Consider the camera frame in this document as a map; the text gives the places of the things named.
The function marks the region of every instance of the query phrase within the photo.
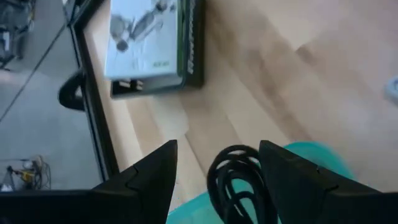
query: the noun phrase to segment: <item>coiled cable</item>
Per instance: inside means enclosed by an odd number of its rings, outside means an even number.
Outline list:
[[[250,184],[253,192],[236,192],[233,180]],[[277,223],[277,212],[272,204],[259,165],[259,153],[249,146],[235,145],[222,150],[210,166],[207,188],[214,209],[225,224],[253,223],[241,200],[248,198],[255,209],[258,223]]]

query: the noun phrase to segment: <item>black metal frame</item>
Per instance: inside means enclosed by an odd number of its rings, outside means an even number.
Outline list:
[[[177,153],[177,141],[169,141],[91,190],[1,193],[1,223],[163,224],[174,191]]]
[[[193,55],[193,53],[195,53],[193,57],[193,63],[195,64],[193,73],[189,74],[187,72],[187,74],[183,77],[183,83],[180,86],[165,87],[159,91],[146,91],[145,93],[137,93],[132,91],[131,93],[123,94],[124,96],[139,96],[161,93],[168,90],[178,90],[185,85],[194,88],[200,88],[203,86],[205,0],[192,1],[194,3],[187,4],[185,10],[186,16],[188,18],[191,13],[190,11],[192,10],[193,12],[192,18],[194,19],[191,30],[192,36],[194,36],[194,40],[192,40],[192,42],[194,41],[194,52],[190,52],[192,49],[189,46],[190,40],[188,39],[187,35],[185,37],[185,48],[189,50],[186,51],[185,54]],[[87,23],[104,2],[105,0],[70,0],[71,5],[65,8],[65,14],[67,16],[66,23],[68,24],[72,35],[73,47],[75,49],[75,55],[79,69],[61,87],[60,93],[58,95],[61,105],[73,110],[86,112],[103,181],[108,180],[115,174],[118,174],[119,168],[83,31]],[[190,30],[189,24],[189,22],[186,22],[186,30]],[[184,70],[187,69],[187,63],[188,61],[185,63]],[[79,87],[81,87],[83,97],[76,96],[76,90]],[[111,92],[111,96],[116,96],[114,91]]]
[[[74,76],[76,79],[80,80],[80,88],[83,95],[82,98],[71,98],[71,101],[74,105],[80,104],[78,108],[84,108],[87,114],[101,178],[105,181],[118,174],[120,171],[83,33],[87,23],[102,3],[104,3],[104,0],[88,0],[83,2],[80,6],[80,10],[77,11],[75,16],[72,16],[69,21],[69,27],[76,60],[79,66]]]

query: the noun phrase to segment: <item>electric cord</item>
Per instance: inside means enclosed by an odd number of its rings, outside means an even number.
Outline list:
[[[0,159],[0,162],[22,162],[22,169],[8,169],[12,173],[19,174],[18,177],[28,184],[32,190],[50,190],[51,189],[51,168],[44,162],[42,156],[35,156],[31,159]]]
[[[241,179],[252,192],[236,192],[233,180]],[[225,224],[254,223],[241,200],[248,198],[258,223],[277,223],[277,212],[259,165],[259,153],[249,146],[236,145],[222,150],[210,166],[207,176],[210,201]]]

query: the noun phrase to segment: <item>teal fabric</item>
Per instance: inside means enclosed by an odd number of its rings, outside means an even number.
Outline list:
[[[319,142],[294,142],[285,146],[287,150],[293,152],[309,161],[326,167],[327,169],[336,172],[342,176],[354,179],[353,173],[348,166],[343,162],[341,157],[334,153],[328,146]],[[249,184],[242,180],[235,180],[233,182],[236,191],[251,190]],[[250,201],[242,201],[246,210],[255,220],[254,208]],[[169,213],[167,224],[222,224],[223,222],[213,210],[210,198],[207,192],[199,195],[195,199],[183,204],[174,211]]]

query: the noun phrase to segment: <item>light wood surface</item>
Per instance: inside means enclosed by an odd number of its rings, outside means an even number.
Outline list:
[[[397,12],[394,0],[207,0],[203,89],[112,100],[106,2],[85,35],[120,168],[178,139],[175,207],[206,189],[226,146],[321,141],[360,182],[398,190],[398,108],[383,96]]]

